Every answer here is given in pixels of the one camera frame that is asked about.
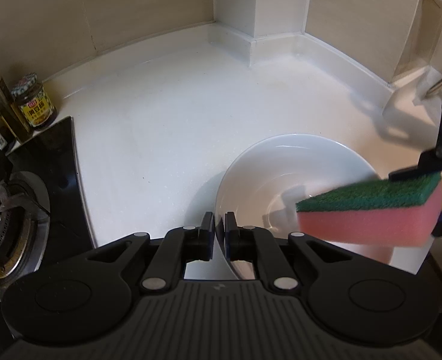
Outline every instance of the silver screw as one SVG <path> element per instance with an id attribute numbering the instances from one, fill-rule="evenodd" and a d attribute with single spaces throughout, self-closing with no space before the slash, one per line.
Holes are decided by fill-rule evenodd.
<path id="1" fill-rule="evenodd" d="M 166 282 L 160 277 L 149 277 L 141 283 L 147 290 L 161 290 L 166 286 Z"/>
<path id="2" fill-rule="evenodd" d="M 274 281 L 274 286 L 279 288 L 280 290 L 292 290 L 293 288 L 296 288 L 298 285 L 298 281 L 293 279 L 292 277 L 278 277 Z"/>
<path id="3" fill-rule="evenodd" d="M 442 158 L 442 146 L 436 147 L 436 157 Z"/>

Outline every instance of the sponge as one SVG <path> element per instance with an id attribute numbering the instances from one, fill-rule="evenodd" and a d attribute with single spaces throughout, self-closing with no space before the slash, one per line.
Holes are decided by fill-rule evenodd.
<path id="1" fill-rule="evenodd" d="M 441 175 L 372 180 L 296 204 L 300 231 L 333 242 L 422 246 L 442 210 Z"/>

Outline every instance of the ribbed black surface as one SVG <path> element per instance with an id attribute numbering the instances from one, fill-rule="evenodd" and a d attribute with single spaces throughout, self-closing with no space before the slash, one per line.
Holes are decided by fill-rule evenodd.
<path id="1" fill-rule="evenodd" d="M 180 282 L 145 297 L 116 331 L 75 347 L 18 341 L 0 359 L 440 359 L 423 341 L 392 349 L 347 344 L 321 330 L 293 297 L 258 281 Z"/>

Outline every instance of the white bowl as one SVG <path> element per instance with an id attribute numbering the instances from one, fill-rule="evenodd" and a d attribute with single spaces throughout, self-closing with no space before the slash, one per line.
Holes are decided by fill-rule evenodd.
<path id="1" fill-rule="evenodd" d="M 233 211 L 239 226 L 264 227 L 287 238 L 298 231 L 297 202 L 377 178 L 363 157 L 338 142 L 316 135 L 279 135 L 251 146 L 228 168 L 216 196 L 216 220 Z M 386 263 L 392 255 L 391 248 L 337 245 Z M 242 278 L 254 278 L 251 264 L 233 266 Z"/>

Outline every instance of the yellow label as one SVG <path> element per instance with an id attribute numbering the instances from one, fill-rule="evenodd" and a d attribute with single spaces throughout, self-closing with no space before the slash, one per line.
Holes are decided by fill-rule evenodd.
<path id="1" fill-rule="evenodd" d="M 51 116 L 54 107 L 44 88 L 42 88 L 37 96 L 29 103 L 20 105 L 19 109 L 23 112 L 31 126 L 38 127 Z"/>

